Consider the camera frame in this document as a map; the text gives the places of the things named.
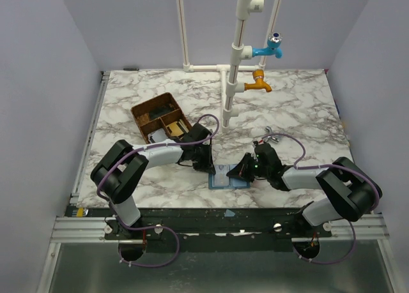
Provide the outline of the gold card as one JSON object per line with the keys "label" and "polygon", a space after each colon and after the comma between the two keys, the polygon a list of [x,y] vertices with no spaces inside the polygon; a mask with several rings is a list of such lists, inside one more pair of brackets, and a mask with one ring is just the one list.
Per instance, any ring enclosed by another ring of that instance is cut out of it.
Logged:
{"label": "gold card", "polygon": [[166,128],[172,137],[182,137],[189,132],[188,127],[182,120],[172,122]]}

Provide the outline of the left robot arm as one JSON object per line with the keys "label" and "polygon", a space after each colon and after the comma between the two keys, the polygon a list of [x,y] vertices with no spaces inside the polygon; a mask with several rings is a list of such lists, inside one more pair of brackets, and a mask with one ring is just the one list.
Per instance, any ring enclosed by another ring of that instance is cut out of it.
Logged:
{"label": "left robot arm", "polygon": [[212,133],[196,123],[182,138],[171,137],[147,146],[119,140],[91,171],[90,178],[121,221],[134,226],[141,217],[132,196],[144,172],[153,167],[191,161],[194,170],[215,173]]}

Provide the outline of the silver white card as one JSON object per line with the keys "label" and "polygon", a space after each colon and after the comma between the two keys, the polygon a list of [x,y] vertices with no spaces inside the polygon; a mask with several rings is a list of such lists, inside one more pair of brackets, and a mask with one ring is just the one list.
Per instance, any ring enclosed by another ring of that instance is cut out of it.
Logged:
{"label": "silver white card", "polygon": [[151,144],[163,142],[167,139],[167,135],[163,129],[158,129],[148,134],[148,142]]}

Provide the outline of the blue leather card holder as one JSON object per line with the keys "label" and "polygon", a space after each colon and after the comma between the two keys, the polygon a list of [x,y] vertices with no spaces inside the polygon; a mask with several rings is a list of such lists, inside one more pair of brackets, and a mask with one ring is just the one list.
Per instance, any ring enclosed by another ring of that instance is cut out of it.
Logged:
{"label": "blue leather card holder", "polygon": [[250,183],[227,176],[227,173],[234,167],[236,164],[215,165],[215,174],[208,176],[208,188],[211,190],[250,188]]}

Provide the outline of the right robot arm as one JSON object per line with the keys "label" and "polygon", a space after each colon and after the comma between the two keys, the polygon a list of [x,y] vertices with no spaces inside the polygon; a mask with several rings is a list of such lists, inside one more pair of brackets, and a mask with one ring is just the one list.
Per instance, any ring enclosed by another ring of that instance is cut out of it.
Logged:
{"label": "right robot arm", "polygon": [[302,229],[325,222],[359,220],[372,211],[382,197],[380,187],[350,159],[340,157],[329,165],[296,168],[285,165],[267,143],[254,147],[227,176],[247,183],[266,179],[276,190],[322,190],[326,197],[306,204],[295,214],[295,225]]}

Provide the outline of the pale patterned card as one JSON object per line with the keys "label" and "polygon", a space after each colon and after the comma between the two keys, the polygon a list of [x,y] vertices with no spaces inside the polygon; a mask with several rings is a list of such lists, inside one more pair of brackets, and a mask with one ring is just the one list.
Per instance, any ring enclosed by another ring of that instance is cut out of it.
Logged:
{"label": "pale patterned card", "polygon": [[226,175],[228,172],[229,172],[229,165],[215,166],[215,174],[212,179],[212,185],[218,188],[229,186],[229,178]]}

